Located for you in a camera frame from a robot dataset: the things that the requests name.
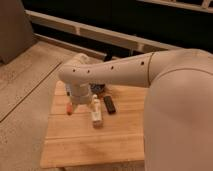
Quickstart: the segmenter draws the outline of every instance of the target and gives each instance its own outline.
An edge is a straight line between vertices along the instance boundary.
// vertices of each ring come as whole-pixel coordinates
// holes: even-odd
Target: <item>small object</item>
[[[91,91],[94,94],[100,94],[104,92],[105,84],[90,84]]]
[[[92,122],[93,127],[102,127],[103,126],[103,120],[101,115],[101,102],[98,99],[98,96],[95,94],[92,97]]]
[[[109,114],[114,114],[116,112],[115,105],[110,96],[104,96],[104,103]]]
[[[69,86],[69,84],[66,84],[66,85],[65,85],[65,88],[66,88],[67,96],[71,96],[71,91],[70,91],[70,86]]]
[[[72,115],[72,104],[71,104],[71,102],[68,102],[67,103],[67,114],[68,115]]]

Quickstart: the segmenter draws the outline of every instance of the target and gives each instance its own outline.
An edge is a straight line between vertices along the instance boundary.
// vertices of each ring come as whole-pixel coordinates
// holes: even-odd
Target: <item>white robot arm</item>
[[[146,171],[213,170],[213,55],[181,49],[88,64],[78,54],[59,70],[75,104],[88,83],[150,87],[144,106]]]

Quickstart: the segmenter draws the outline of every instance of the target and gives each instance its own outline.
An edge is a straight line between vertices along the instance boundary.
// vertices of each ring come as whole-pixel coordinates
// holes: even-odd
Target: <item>wooden board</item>
[[[92,126],[89,109],[82,105],[66,114],[65,86],[55,89],[43,153],[42,168],[143,161],[143,106],[146,89],[107,86],[117,113],[109,115],[102,103],[103,128]]]

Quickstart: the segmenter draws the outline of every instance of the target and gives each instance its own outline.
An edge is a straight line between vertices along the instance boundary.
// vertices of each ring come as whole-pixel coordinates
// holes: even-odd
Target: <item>table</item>
[[[109,115],[101,98],[103,127],[94,128],[85,105],[66,114],[65,85],[56,84],[51,114],[43,145],[42,168],[129,162],[144,160],[143,109],[145,88],[107,85],[116,114]]]

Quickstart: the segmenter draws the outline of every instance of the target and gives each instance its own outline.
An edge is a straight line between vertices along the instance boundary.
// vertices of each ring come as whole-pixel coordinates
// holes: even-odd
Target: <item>black object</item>
[[[105,84],[90,84],[92,93],[100,94],[104,92]]]
[[[110,96],[104,97],[104,103],[109,114],[114,114],[116,112],[115,105]]]

